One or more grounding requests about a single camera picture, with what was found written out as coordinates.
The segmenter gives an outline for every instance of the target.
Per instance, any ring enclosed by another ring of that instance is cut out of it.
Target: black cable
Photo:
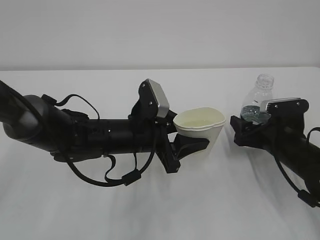
[[[134,156],[134,169],[137,169],[137,167],[138,167],[137,153],[134,152],[133,156]]]
[[[99,112],[97,111],[97,109],[94,107],[94,106],[92,106],[92,104],[90,103],[90,102],[88,102],[84,97],[82,97],[82,96],[80,96],[80,95],[78,95],[78,94],[70,94],[69,96],[67,96],[67,97],[65,97],[61,102],[58,102],[58,103],[56,103],[56,104],[54,104],[55,106],[57,106],[57,107],[62,107],[62,106],[64,106],[64,105],[66,105],[67,104],[67,102],[70,100],[70,98],[72,98],[72,97],[78,97],[78,98],[80,98],[80,99],[82,99],[83,101],[85,101],[95,112],[96,112],[96,114],[97,114],[97,116],[98,116],[98,120],[100,120],[100,114],[99,114]]]
[[[312,128],[310,131],[309,131],[309,133],[308,133],[308,135],[306,136],[306,147],[308,148],[308,152],[309,152],[309,143],[310,143],[310,136],[311,136],[311,133],[313,132],[313,131],[318,131],[318,132],[320,132],[320,127],[314,127],[314,128]]]
[[[104,174],[104,180],[105,180],[106,182],[108,182],[108,183],[124,184],[125,181],[124,181],[123,179],[112,179],[112,178],[108,178],[108,177],[107,177],[108,173],[110,173],[110,171],[111,171],[112,169],[114,169],[115,166],[116,166],[116,158],[115,158],[115,156],[113,156],[113,155],[107,155],[106,157],[111,160],[111,167],[110,167],[110,169],[109,169],[108,171],[105,172],[105,174]]]

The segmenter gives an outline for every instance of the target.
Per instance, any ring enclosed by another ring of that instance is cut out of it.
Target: cup rim
[[[211,110],[218,111],[223,116],[223,120],[219,121],[219,122],[216,122],[216,123],[213,123],[213,124],[205,125],[205,126],[191,126],[191,127],[181,126],[181,125],[176,123],[175,119],[179,114],[183,114],[185,112],[192,111],[192,110],[198,110],[198,109],[211,109]],[[200,131],[206,131],[206,130],[214,128],[214,127],[218,128],[218,127],[223,126],[226,123],[226,120],[227,120],[225,115],[221,111],[219,111],[218,109],[216,109],[214,107],[210,107],[210,106],[202,106],[202,107],[196,107],[196,108],[188,109],[188,110],[183,111],[183,112],[181,112],[179,114],[177,114],[174,117],[173,124],[175,125],[176,128],[178,127],[179,129],[184,130],[184,131],[200,132]]]

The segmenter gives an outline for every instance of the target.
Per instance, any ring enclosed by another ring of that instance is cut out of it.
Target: paper cup
[[[191,138],[204,138],[210,141],[202,157],[212,150],[221,129],[226,122],[225,116],[217,109],[211,107],[199,107],[184,111],[173,119],[177,133]]]

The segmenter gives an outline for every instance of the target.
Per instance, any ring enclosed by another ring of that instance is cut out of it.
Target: white wall
[[[320,0],[2,0],[0,70],[320,67]]]

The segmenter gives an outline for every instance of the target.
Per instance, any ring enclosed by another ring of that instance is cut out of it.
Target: table surface
[[[208,159],[181,160],[166,174],[157,157],[130,186],[102,188],[78,179],[45,151],[14,141],[0,130],[0,238],[6,240],[318,240],[320,210],[298,199],[271,155],[238,147],[229,124],[257,76],[274,76],[275,97],[310,103],[305,131],[320,126],[320,68],[229,68],[169,70],[1,71],[0,79],[23,95],[48,94],[59,101],[79,94],[105,119],[126,118],[138,100],[139,84],[161,84],[170,109],[180,113],[214,107],[227,123]],[[68,109],[95,113],[80,99]],[[311,140],[320,145],[316,133]],[[111,177],[134,166],[131,154],[117,155]],[[147,153],[138,154],[142,166]],[[108,158],[76,164],[103,180]],[[293,173],[289,175],[303,187]]]

